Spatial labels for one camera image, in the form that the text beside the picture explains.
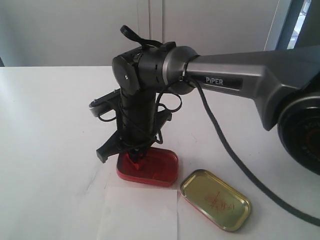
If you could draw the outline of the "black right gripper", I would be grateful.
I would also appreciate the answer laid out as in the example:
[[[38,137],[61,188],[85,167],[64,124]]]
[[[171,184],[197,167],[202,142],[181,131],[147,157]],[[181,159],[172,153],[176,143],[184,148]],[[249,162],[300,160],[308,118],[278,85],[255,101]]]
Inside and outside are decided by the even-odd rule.
[[[155,112],[150,125],[151,132],[148,132],[120,110],[121,127],[96,150],[96,155],[104,164],[110,156],[130,151],[131,162],[134,165],[141,165],[145,161],[145,152],[142,149],[149,148],[153,143],[163,144],[161,128],[171,120],[172,113],[168,109]]]

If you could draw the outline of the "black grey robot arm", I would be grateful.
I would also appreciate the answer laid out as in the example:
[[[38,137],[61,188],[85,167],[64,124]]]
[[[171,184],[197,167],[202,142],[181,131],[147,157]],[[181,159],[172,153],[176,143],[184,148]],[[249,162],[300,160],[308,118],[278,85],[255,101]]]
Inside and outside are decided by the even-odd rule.
[[[320,48],[309,46],[220,55],[198,55],[187,46],[138,47],[116,56],[119,89],[90,103],[95,117],[115,111],[117,131],[97,149],[98,158],[144,151],[172,117],[158,112],[161,94],[186,95],[197,87],[252,99],[263,128],[277,127],[290,156],[320,172]]]

